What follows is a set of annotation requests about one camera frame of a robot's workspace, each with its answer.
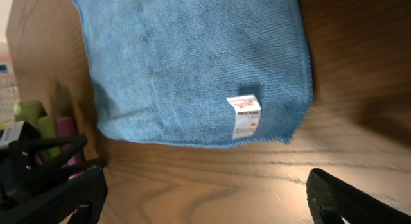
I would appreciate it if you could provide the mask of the blue microfiber cloth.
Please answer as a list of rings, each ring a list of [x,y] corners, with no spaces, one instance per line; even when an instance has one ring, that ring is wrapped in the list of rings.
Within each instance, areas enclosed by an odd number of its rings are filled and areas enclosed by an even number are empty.
[[[299,0],[72,0],[98,130],[138,143],[229,148],[288,143],[313,99]],[[227,98],[253,94],[261,119],[233,139]]]

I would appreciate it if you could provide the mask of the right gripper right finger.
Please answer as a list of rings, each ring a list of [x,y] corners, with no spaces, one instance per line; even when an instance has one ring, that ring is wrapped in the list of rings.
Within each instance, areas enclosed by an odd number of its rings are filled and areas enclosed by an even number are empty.
[[[319,168],[310,171],[306,194],[315,224],[410,223],[409,215]]]

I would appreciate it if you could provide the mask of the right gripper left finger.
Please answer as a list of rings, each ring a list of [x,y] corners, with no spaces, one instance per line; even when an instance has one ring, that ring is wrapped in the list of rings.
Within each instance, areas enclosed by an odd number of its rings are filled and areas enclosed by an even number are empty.
[[[70,217],[70,223],[99,222],[108,187],[101,168],[42,192],[14,189],[1,208],[1,223],[60,223]]]

